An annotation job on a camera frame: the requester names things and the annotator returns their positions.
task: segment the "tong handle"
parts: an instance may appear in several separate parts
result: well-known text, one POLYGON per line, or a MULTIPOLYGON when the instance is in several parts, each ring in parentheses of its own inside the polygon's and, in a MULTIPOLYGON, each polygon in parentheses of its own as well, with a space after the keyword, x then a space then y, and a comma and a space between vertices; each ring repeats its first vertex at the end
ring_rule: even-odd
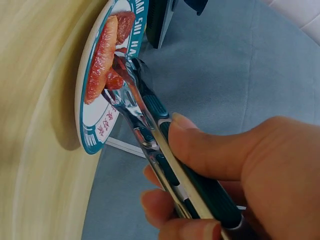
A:
MULTIPOLYGON (((156 122, 159 123, 158 127, 163 136, 169 142, 171 120, 168 111, 155 94, 144 95, 142 99, 150 111, 150 114, 156 122)), ((171 184, 174 186, 180 184, 178 177, 176 177, 164 156, 162 158, 162 164, 160 165, 164 171, 164 175, 171 184)), ((217 180, 197 174, 183 163, 181 163, 181 167, 197 189, 198 194, 201 196, 214 218, 220 221, 221 225, 227 229, 238 227, 242 220, 242 214, 220 183, 217 180)), ((192 218, 199 218, 194 209, 189 209, 189 212, 191 213, 192 218)))
MULTIPOLYGON (((156 94, 147 86, 145 82, 152 78, 150 70, 141 59, 133 58, 132 63, 135 66, 134 73, 137 77, 137 87, 142 100, 154 118, 162 135, 169 143, 169 128, 171 124, 170 115, 156 94)), ((170 182, 170 185, 172 187, 179 186, 181 183, 179 182, 179 176, 175 175, 165 156, 163 154, 158 155, 156 160, 161 166, 163 174, 170 182)), ((237 228, 242 222, 242 214, 220 183, 217 180, 206 178, 197 174, 183 163, 180 163, 180 165, 186 176, 196 188, 200 197, 205 202, 212 216, 220 221, 221 225, 226 229, 237 228)), ((192 218, 200 218, 197 210, 189 198, 182 199, 182 201, 184 202, 192 218)))

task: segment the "metal tongs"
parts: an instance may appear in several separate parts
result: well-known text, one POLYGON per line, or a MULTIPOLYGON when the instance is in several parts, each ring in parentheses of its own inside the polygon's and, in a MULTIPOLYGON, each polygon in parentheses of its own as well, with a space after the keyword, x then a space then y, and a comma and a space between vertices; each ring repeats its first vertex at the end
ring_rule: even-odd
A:
POLYGON ((113 69, 123 77, 121 89, 103 97, 126 119, 163 189, 170 193, 180 218, 216 219, 224 240, 258 239, 241 211, 217 180, 205 178, 175 158, 168 144, 171 118, 147 82, 147 65, 115 55, 113 69))

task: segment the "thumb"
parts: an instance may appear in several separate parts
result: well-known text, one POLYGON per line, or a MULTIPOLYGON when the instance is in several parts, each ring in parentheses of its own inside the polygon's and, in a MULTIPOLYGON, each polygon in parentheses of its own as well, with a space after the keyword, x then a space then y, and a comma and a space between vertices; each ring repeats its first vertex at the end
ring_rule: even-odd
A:
POLYGON ((221 226, 214 219, 173 219, 159 232, 159 240, 220 240, 221 226))
POLYGON ((267 121, 245 133, 217 136, 200 131, 189 119, 174 113, 169 145, 173 154, 198 174, 239 181, 246 159, 274 128, 275 125, 267 121))

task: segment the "white plate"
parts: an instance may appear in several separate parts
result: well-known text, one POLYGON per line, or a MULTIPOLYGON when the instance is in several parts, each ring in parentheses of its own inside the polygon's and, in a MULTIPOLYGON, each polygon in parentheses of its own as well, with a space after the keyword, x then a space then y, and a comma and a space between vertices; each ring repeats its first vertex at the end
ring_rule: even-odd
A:
POLYGON ((74 109, 79 141, 88 154, 95 154, 104 146, 119 115, 102 95, 89 105, 84 103, 88 75, 101 32, 110 15, 132 11, 135 22, 131 33, 124 43, 116 48, 127 48, 130 56, 137 57, 147 22, 148 3, 148 0, 109 0, 86 41, 77 74, 74 109))

